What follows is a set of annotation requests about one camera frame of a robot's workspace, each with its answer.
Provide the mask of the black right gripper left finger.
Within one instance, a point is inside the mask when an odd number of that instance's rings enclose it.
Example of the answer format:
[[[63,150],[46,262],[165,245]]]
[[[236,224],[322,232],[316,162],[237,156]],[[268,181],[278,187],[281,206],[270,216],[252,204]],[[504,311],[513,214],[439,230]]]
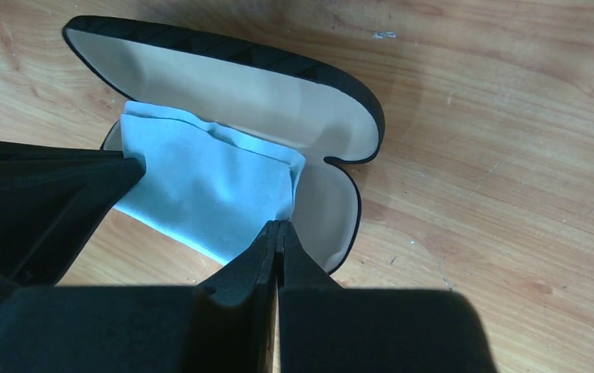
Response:
[[[0,372],[270,372],[277,221],[196,286],[33,287],[0,306]]]

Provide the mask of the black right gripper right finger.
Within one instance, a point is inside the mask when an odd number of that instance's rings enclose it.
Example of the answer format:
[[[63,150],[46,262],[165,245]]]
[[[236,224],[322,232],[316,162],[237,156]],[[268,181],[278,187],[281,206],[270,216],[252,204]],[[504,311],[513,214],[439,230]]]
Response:
[[[284,372],[493,372],[481,320],[450,290],[344,288],[289,222],[276,240]]]

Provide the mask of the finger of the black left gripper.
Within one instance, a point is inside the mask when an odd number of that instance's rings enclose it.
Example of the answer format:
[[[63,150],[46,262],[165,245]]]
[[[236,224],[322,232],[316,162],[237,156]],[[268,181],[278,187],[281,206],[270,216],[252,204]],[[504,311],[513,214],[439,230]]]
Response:
[[[0,303],[56,284],[143,175],[118,151],[0,141]]]

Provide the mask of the light blue cleaning cloth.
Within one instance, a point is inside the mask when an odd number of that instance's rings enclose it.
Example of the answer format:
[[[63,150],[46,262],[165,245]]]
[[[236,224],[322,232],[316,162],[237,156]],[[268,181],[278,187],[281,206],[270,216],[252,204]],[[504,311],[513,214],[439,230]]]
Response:
[[[116,209],[219,263],[244,251],[268,221],[294,212],[305,157],[166,106],[128,102],[123,154],[144,176]]]

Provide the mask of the black glasses case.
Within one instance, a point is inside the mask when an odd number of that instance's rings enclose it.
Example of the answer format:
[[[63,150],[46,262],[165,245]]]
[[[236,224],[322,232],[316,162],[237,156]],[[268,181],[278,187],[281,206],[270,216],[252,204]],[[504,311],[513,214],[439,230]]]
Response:
[[[359,79],[279,48],[161,23],[77,16],[62,35],[125,105],[184,110],[301,153],[294,212],[284,221],[325,272],[341,267],[362,211],[344,165],[374,159],[385,131],[383,108]],[[123,152],[120,119],[102,148]]]

